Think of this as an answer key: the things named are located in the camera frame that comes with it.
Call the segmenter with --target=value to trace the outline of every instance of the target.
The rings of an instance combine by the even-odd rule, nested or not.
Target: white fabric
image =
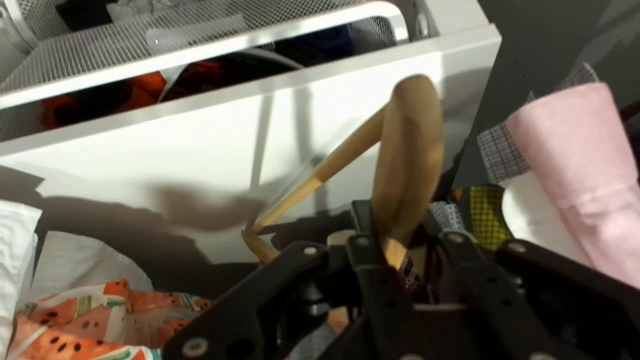
[[[514,238],[528,241],[584,267],[590,265],[531,173],[503,181],[502,186],[502,216]]]
[[[154,290],[137,265],[99,241],[47,232],[27,298],[61,290],[127,281],[134,290]]]
[[[0,200],[0,359],[12,339],[18,301],[31,281],[40,216],[35,208]]]

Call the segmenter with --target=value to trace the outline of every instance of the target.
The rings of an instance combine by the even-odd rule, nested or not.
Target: black machine
[[[484,254],[471,234],[445,230],[428,242],[432,296],[414,304],[367,203],[354,203],[352,222],[346,247],[291,242],[178,333],[163,359],[286,359],[346,307],[350,327],[322,360],[640,360],[640,292],[625,285],[524,241]],[[442,269],[453,301],[438,296]]]

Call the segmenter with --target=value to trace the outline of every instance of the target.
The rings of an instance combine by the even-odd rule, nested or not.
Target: pink towel
[[[640,289],[638,170],[607,86],[539,98],[506,128],[591,267]]]

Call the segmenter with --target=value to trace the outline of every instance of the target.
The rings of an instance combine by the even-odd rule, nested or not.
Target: orange patterned cloth
[[[124,281],[65,290],[16,315],[7,359],[159,360],[159,349],[209,307],[180,292],[136,292]]]

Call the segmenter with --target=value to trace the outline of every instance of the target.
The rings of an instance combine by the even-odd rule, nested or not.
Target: white drawer
[[[2,143],[0,164],[44,178],[37,193],[52,229],[95,230],[105,242],[178,236],[212,262],[248,260],[239,229],[260,205],[367,121],[405,77],[434,80],[452,161],[499,47],[473,2],[455,5],[469,9],[466,23],[432,5],[434,39]],[[290,216],[367,199],[373,156],[375,149]]]

